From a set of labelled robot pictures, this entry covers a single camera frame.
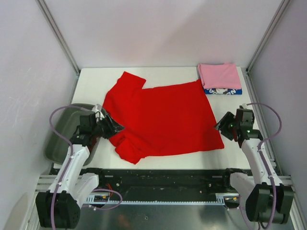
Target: white table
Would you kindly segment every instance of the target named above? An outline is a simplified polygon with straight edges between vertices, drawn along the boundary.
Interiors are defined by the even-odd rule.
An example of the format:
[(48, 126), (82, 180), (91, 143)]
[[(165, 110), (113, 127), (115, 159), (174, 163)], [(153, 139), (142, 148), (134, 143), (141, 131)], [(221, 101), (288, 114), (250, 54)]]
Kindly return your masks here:
[[(207, 95), (215, 119), (219, 121), (227, 111), (236, 113), (243, 103), (249, 103), (247, 87), (241, 68), (237, 68), (242, 95)], [(116, 84), (123, 71), (145, 78), (144, 88), (167, 86), (195, 81), (198, 78), (196, 67), (150, 67), (150, 68), (90, 68), (82, 69), (74, 93), (73, 103), (102, 104), (106, 93)], [(250, 169), (244, 153), (238, 143), (222, 137), (225, 148), (195, 152), (177, 156), (147, 157), (136, 165), (122, 160), (114, 146), (105, 139), (99, 141), (92, 162), (86, 167), (104, 169)]]

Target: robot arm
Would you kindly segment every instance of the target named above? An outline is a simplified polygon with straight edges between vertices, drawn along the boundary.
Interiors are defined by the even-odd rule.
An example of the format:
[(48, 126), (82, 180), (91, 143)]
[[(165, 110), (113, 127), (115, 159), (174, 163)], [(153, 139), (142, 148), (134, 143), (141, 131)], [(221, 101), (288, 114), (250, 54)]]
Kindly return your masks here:
[(242, 173), (242, 170), (229, 170), (229, 184), (236, 189), (242, 199), (246, 201), (246, 214), (250, 221), (269, 221), (272, 212), (272, 184), (270, 177), (276, 185), (276, 209), (273, 223), (285, 224), (288, 221), (294, 192), (291, 187), (284, 186), (277, 176), (268, 158), (264, 145), (261, 147), (263, 156), (259, 153), (258, 146), (263, 140), (259, 130), (253, 129), (255, 116), (252, 110), (240, 106), (236, 115), (227, 112), (215, 125), (221, 134), (230, 140), (238, 142), (239, 147), (248, 159), (254, 181)]
[(83, 164), (90, 154), (93, 154), (92, 150), (100, 137), (109, 139), (123, 129), (124, 127), (114, 121), (100, 105), (96, 105), (90, 115), (80, 116), (80, 125), (70, 138), (73, 154), (69, 147), (55, 181), (47, 192), (38, 193), (35, 199), (42, 227), (51, 227), (53, 195), (56, 196), (54, 203), (56, 227), (74, 229), (77, 226), (83, 203), (99, 184), (98, 175), (94, 173), (84, 174), (77, 183)]

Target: gray floor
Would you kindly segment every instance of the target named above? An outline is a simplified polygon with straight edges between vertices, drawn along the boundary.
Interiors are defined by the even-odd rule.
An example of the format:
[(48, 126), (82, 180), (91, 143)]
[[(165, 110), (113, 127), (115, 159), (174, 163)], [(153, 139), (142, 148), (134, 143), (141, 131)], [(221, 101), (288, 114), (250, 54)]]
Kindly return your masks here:
[[(271, 230), (293, 230), (273, 225)], [(239, 210), (221, 206), (121, 205), (110, 211), (82, 210), (76, 230), (248, 230)]]

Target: red t-shirt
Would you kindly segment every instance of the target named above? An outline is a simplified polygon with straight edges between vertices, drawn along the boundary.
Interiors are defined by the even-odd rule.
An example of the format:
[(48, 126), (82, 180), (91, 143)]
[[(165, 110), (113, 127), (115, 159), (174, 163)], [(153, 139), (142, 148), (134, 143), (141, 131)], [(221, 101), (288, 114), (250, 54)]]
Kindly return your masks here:
[(125, 130), (110, 141), (124, 160), (223, 149), (201, 81), (142, 89), (146, 80), (124, 72), (103, 107)]

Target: pink cloth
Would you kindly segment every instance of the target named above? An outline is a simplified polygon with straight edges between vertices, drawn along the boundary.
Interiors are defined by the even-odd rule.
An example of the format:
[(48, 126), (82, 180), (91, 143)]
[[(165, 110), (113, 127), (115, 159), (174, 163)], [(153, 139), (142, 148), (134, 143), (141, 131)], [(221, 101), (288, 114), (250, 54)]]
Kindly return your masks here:
[(199, 64), (198, 71), (204, 89), (241, 89), (241, 82), (235, 64)]

